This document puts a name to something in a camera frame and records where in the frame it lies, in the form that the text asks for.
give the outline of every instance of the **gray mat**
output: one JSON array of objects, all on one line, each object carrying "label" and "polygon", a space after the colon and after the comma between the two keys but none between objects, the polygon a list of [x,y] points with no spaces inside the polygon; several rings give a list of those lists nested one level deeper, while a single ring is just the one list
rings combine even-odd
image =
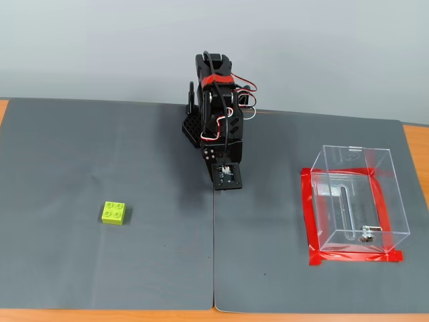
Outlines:
[{"label": "gray mat", "polygon": [[[300,171],[323,144],[389,148],[411,236],[402,263],[308,265]],[[214,195],[214,295],[221,311],[429,312],[429,215],[398,121],[299,113],[245,123],[240,191]]]},{"label": "gray mat", "polygon": [[[212,184],[177,105],[13,99],[0,127],[0,307],[212,307]],[[101,223],[105,201],[124,226]]]}]

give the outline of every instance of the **lime green lego brick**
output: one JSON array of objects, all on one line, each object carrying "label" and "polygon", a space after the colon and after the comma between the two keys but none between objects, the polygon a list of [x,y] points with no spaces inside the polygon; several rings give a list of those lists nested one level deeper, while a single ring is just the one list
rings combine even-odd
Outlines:
[{"label": "lime green lego brick", "polygon": [[125,217],[125,203],[113,203],[106,201],[101,221],[103,223],[110,223],[111,225],[122,225],[123,218]]}]

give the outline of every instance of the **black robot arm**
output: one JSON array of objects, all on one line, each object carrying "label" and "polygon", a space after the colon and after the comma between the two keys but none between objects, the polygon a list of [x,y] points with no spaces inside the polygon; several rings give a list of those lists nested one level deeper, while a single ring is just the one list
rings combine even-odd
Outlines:
[{"label": "black robot arm", "polygon": [[196,148],[200,148],[215,190],[242,188],[239,163],[243,148],[243,112],[249,96],[239,95],[231,61],[225,55],[196,55],[196,90],[198,105],[194,104],[194,84],[190,83],[188,116],[182,131]]}]

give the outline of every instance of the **orange table edge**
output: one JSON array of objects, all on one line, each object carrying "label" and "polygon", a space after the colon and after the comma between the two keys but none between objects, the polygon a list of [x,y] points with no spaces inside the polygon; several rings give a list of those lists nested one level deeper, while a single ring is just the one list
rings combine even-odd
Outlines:
[{"label": "orange table edge", "polygon": [[[0,101],[0,123],[8,101]],[[429,204],[429,127],[404,125],[408,145]],[[119,311],[119,310],[64,310],[64,309],[0,309],[0,321],[429,321],[429,314],[255,314],[224,313],[215,308],[207,311]]]}]

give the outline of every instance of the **clear plastic box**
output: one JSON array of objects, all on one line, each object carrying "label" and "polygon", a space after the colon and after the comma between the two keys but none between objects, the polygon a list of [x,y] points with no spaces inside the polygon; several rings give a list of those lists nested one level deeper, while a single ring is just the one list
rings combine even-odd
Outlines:
[{"label": "clear plastic box", "polygon": [[323,146],[311,181],[320,250],[386,253],[410,234],[390,150]]}]

